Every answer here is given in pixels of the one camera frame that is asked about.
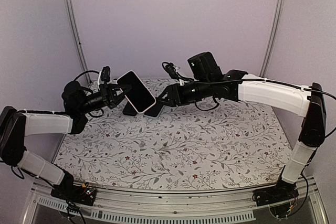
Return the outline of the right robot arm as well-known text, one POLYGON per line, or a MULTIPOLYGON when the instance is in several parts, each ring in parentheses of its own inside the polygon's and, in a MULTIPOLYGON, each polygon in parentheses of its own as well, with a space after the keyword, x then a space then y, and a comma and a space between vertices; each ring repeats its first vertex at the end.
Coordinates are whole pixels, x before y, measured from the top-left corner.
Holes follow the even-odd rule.
POLYGON ((271 196, 276 201, 284 200, 328 137, 324 101, 327 94, 321 85, 315 82, 309 86, 285 83, 235 69, 222 73, 210 52, 195 55, 187 62, 193 74, 191 78, 179 73, 174 63, 162 63, 164 71, 178 83, 167 86, 159 95, 161 104, 185 106, 205 98, 256 102, 302 119, 300 134, 289 161, 282 169, 277 185, 271 190, 271 196))

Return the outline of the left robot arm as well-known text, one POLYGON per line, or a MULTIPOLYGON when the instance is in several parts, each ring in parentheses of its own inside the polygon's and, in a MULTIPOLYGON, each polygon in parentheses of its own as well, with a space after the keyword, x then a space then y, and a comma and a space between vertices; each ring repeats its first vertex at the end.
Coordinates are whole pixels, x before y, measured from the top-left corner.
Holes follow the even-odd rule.
POLYGON ((17 110, 6 106, 1 112, 1 159, 8 166, 29 172, 49 182, 67 200, 78 195, 73 176, 55 164, 27 150, 25 138, 31 135, 81 133, 88 123, 87 114, 115 108, 130 92, 130 85, 103 83, 99 90, 69 82, 61 95, 63 112, 17 110))

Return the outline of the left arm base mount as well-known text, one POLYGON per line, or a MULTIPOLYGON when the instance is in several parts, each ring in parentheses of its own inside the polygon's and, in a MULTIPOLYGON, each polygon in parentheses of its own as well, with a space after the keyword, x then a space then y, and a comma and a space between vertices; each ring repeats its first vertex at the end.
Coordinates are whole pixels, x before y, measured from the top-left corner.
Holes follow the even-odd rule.
POLYGON ((55 185, 51 191, 51 196, 73 203, 86 206, 93 206, 97 195, 97 188, 89 186, 88 183, 74 185, 73 183, 55 185))

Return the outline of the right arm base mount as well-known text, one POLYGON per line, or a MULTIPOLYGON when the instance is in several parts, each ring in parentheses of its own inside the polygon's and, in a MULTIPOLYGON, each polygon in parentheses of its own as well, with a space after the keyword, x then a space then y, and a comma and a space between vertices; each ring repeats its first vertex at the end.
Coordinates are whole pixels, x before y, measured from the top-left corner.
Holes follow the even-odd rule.
POLYGON ((294 199, 298 196, 299 193, 295 185, 275 185, 272 187, 254 190, 252 200, 256 202, 257 206, 264 206, 294 199))

